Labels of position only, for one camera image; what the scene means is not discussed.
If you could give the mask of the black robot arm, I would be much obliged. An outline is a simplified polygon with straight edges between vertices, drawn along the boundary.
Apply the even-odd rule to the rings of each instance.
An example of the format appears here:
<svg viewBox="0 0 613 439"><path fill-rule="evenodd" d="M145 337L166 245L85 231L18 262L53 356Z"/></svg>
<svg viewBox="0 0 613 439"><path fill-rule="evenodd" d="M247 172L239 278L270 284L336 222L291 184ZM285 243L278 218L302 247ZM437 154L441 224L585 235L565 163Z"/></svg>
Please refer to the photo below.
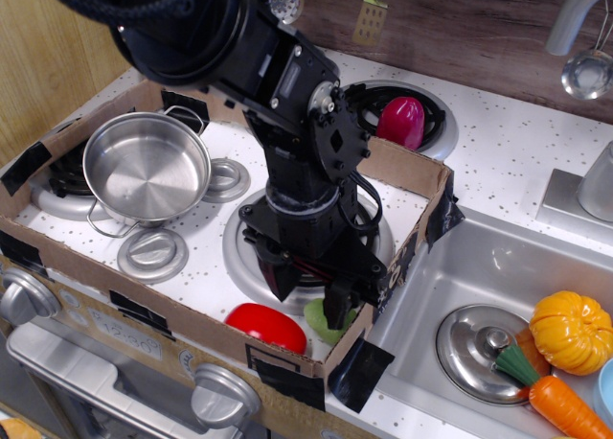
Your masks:
<svg viewBox="0 0 613 439"><path fill-rule="evenodd" d="M370 136L337 66L268 0L58 1L106 25L149 80L214 90L242 109L268 171L264 196L240 210L243 235L277 298L304 273L318 278L334 330L353 308L377 302L384 266L362 239L379 216L358 220L359 193L374 192L357 169Z"/></svg>

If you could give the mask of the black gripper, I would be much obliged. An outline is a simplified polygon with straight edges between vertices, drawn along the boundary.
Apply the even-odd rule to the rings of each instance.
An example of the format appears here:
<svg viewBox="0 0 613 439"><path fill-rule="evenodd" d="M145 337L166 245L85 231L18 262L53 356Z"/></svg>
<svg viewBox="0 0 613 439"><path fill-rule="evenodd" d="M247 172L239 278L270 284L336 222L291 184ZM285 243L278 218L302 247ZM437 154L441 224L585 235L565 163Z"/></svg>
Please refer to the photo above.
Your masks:
<svg viewBox="0 0 613 439"><path fill-rule="evenodd" d="M247 228L244 240L256 250L258 265L273 295L283 302L302 274L324 283L324 315L331 330L345 326L349 312L361 303L375 305L387 266L361 238L377 234L382 220L376 212L362 216L356 192L336 192L323 206L284 213L268 195L240 207Z"/></svg>

